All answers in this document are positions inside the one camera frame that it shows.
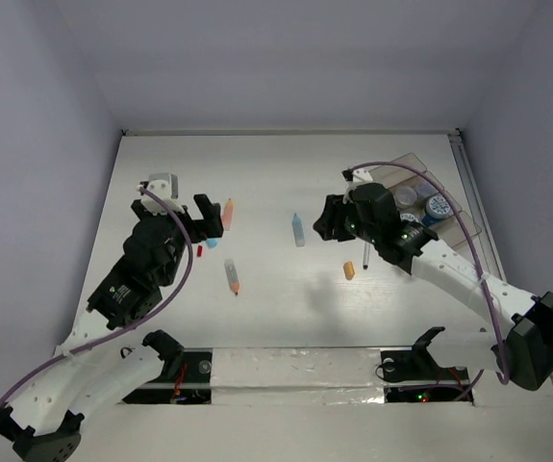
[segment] screw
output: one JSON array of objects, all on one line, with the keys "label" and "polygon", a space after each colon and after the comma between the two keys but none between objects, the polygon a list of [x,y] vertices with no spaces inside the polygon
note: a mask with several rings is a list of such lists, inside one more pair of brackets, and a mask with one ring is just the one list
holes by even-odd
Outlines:
[{"label": "screw", "polygon": [[394,372],[395,371],[395,361],[391,358],[385,358],[383,360],[383,371],[385,372]]},{"label": "screw", "polygon": [[201,361],[199,363],[199,371],[201,373],[210,373],[212,370],[212,363],[208,360]]}]

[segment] white wall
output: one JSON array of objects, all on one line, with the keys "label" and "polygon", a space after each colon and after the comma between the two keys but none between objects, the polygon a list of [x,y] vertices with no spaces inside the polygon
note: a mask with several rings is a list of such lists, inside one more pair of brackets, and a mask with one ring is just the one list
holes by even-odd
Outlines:
[{"label": "white wall", "polygon": [[56,4],[0,0],[0,396],[71,323],[119,135]]},{"label": "white wall", "polygon": [[124,128],[463,126],[535,0],[59,0]]},{"label": "white wall", "polygon": [[553,292],[553,1],[540,2],[465,145],[507,276]]}]

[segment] black cable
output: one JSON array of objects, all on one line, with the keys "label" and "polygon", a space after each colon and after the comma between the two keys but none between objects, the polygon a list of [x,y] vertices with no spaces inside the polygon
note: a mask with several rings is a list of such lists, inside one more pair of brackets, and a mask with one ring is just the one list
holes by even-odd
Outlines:
[{"label": "black cable", "polygon": [[379,375],[379,369],[382,369],[383,368],[383,365],[382,364],[379,364],[376,369],[374,370],[374,374],[379,377],[381,380],[383,380],[385,382],[385,378],[382,377],[381,375]]}]

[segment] red object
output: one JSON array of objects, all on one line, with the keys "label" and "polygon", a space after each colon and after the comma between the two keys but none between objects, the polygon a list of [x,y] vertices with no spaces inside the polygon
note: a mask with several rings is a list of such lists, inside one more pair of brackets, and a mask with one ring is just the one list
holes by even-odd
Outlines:
[{"label": "red object", "polygon": [[457,375],[453,369],[448,369],[449,373],[451,373],[454,377],[456,377],[456,380],[458,380],[458,385],[460,385],[460,388],[464,389],[462,386],[462,380],[460,379],[460,376]]},{"label": "red object", "polygon": [[185,363],[185,365],[180,370],[180,375],[176,379],[175,384],[173,385],[173,397],[177,398],[180,395],[180,385],[182,385],[182,382],[184,382],[184,376],[187,373],[187,367],[189,365]]}]

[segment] blue marker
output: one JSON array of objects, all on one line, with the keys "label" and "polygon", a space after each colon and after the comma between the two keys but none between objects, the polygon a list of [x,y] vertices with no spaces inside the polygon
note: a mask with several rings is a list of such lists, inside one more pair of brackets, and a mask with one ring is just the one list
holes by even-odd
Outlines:
[{"label": "blue marker", "polygon": [[295,238],[295,245],[303,247],[306,244],[304,239],[304,228],[302,227],[302,220],[297,214],[293,215],[293,237]]}]

